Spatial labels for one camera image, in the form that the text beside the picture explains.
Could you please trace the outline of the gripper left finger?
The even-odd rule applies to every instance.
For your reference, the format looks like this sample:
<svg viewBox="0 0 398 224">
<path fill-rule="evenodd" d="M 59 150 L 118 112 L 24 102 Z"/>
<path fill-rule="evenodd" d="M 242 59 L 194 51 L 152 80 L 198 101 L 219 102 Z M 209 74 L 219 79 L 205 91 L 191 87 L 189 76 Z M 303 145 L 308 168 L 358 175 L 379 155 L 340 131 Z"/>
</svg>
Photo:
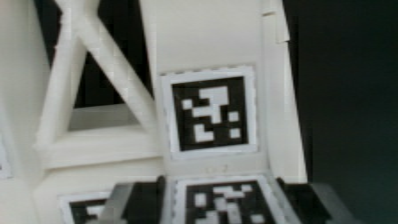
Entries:
<svg viewBox="0 0 398 224">
<path fill-rule="evenodd" d="M 120 183 L 107 199 L 100 218 L 91 224 L 161 224 L 162 203 L 162 183 Z"/>
</svg>

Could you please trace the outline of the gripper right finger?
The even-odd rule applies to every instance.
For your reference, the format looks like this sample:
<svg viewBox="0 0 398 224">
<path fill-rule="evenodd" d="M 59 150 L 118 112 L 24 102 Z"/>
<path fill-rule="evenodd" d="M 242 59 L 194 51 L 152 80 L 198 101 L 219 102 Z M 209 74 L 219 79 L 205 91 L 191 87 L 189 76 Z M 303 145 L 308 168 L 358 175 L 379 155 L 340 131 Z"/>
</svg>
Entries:
<svg viewBox="0 0 398 224">
<path fill-rule="evenodd" d="M 326 183 L 289 183 L 278 179 L 303 224 L 363 224 Z"/>
</svg>

